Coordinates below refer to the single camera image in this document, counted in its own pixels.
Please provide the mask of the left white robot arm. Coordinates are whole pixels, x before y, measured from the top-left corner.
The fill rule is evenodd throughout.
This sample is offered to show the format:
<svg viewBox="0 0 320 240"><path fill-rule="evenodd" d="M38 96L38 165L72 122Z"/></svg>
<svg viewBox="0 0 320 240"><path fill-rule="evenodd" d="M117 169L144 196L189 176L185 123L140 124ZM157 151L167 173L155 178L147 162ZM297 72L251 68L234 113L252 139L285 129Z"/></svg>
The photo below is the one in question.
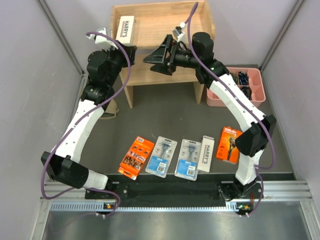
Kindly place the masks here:
<svg viewBox="0 0 320 240"><path fill-rule="evenodd" d="M109 98L115 96L113 85L121 70L135 61L137 47L123 45L120 49L98 50L88 56L88 82L75 115L57 149L45 151L41 162L49 178L75 189L94 188L102 198L114 191L108 177L80 164L85 143L97 121L105 113Z"/></svg>

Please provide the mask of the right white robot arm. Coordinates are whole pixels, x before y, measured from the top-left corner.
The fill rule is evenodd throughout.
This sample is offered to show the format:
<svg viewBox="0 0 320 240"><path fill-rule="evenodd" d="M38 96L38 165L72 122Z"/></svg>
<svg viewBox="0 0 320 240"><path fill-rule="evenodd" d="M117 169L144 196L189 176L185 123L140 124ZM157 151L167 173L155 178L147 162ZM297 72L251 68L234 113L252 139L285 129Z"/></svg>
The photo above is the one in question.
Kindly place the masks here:
<svg viewBox="0 0 320 240"><path fill-rule="evenodd" d="M194 69L198 82L217 95L232 113L242 134L235 139L239 162L229 195L245 198L258 180L259 161L265 148L273 146L272 134L277 120L252 104L226 66L214 58L213 48L214 41L206 32L194 33L188 48L183 48L182 43L168 34L143 62L151 65L151 71L168 76L177 67Z"/></svg>

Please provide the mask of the white Harry's box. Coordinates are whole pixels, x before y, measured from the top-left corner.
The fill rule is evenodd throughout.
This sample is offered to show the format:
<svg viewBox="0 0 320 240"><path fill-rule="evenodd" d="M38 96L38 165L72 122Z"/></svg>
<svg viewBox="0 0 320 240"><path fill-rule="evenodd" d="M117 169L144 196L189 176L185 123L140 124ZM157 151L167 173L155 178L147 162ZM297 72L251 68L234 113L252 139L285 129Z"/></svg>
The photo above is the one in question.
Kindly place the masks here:
<svg viewBox="0 0 320 240"><path fill-rule="evenodd" d="M134 41L135 17L121 16L118 24L116 40L125 46L132 46Z"/></svg>
<svg viewBox="0 0 320 240"><path fill-rule="evenodd" d="M202 173L209 173L211 162L213 158L215 139L210 136L204 135L202 137L200 156L197 163L198 171Z"/></svg>

